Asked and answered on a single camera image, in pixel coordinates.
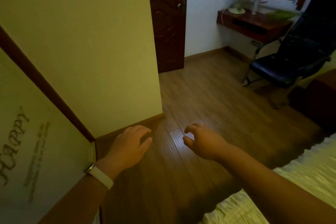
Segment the person's right arm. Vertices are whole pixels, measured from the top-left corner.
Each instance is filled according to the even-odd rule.
[[[184,144],[238,179],[270,223],[336,223],[336,209],[230,145],[209,127],[194,123],[186,127],[188,132],[195,140],[184,136]]]

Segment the wristwatch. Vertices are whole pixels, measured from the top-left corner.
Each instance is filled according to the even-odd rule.
[[[97,178],[102,184],[107,187],[108,190],[112,188],[113,181],[110,179],[110,177],[100,171],[94,163],[91,163],[90,166],[84,170],[84,172]]]

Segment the watch strap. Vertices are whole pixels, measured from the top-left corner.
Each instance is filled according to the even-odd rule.
[[[103,173],[103,171],[100,171],[98,167],[93,167],[90,171],[89,174],[97,178],[102,184],[104,184],[108,190],[112,188],[113,186],[113,181],[111,180],[110,177],[108,177],[106,174]]]

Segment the bed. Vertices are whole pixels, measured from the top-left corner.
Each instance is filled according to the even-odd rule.
[[[325,138],[276,173],[336,208],[336,134]],[[199,224],[268,223],[244,190],[206,213]]]

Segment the hand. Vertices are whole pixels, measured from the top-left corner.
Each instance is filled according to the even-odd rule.
[[[213,132],[208,126],[197,122],[187,126],[184,132],[191,132],[194,135],[195,141],[184,136],[183,142],[201,158],[218,160],[230,146],[219,134]]]
[[[149,149],[152,138],[147,138],[142,144],[140,139],[151,132],[141,125],[129,127],[120,134],[112,144],[107,155],[96,162],[96,166],[114,180],[120,172],[136,165]]]

